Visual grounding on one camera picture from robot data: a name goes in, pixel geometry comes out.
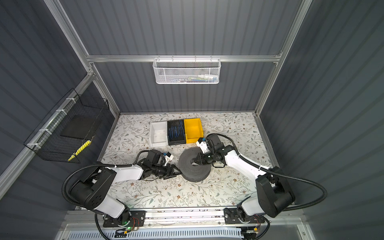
yellow storage bin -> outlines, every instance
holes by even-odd
[[[200,118],[184,119],[186,143],[195,143],[203,137],[203,127]]]

black wire basket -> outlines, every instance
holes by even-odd
[[[44,129],[37,127],[38,135],[31,134],[24,145],[43,160],[80,163],[108,111],[106,99],[77,94]]]

white storage bin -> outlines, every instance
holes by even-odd
[[[153,61],[156,83],[159,84],[217,84],[221,62],[215,61]]]
[[[167,145],[167,121],[151,122],[149,124],[149,146],[164,147]]]

red wire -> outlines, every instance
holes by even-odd
[[[135,220],[135,219],[137,219],[137,218],[135,218],[135,217],[134,217],[134,218],[133,218],[133,220]],[[140,222],[139,222],[139,219],[137,219],[137,222],[138,222],[138,224],[139,224],[139,226],[140,226]]]
[[[256,222],[257,222],[257,224],[259,225],[258,227],[260,227],[260,223],[259,223],[259,221],[257,220],[257,218],[255,218],[255,217],[253,217],[255,220],[256,220]]]

white zip tie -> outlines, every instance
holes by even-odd
[[[60,111],[60,112],[63,112],[65,115],[67,115],[67,113],[65,112],[64,109],[59,109],[59,110],[56,110],[56,111]]]
[[[245,159],[247,159],[247,160],[249,160],[249,161],[253,161],[252,159],[250,159],[250,158],[247,157],[247,156],[244,156],[244,155],[241,154],[241,153],[240,153],[239,155],[237,155],[237,156],[240,157],[240,155],[243,156]],[[263,167],[264,169],[269,169],[269,167],[263,166],[263,165],[261,165],[261,164],[259,164],[259,163],[257,163],[257,162],[255,162],[255,164],[259,165],[259,168],[258,168],[258,169],[259,169],[260,171],[262,171],[262,170],[260,169],[261,167]]]
[[[47,131],[47,132],[49,133],[49,135],[52,135],[51,131],[49,131],[48,128],[46,128],[46,129],[40,129],[39,131]]]
[[[74,103],[76,103],[75,99],[74,98],[66,98],[66,99],[70,99],[70,100],[73,100]]]
[[[38,143],[27,143],[27,145],[32,145],[32,146],[40,146]]]

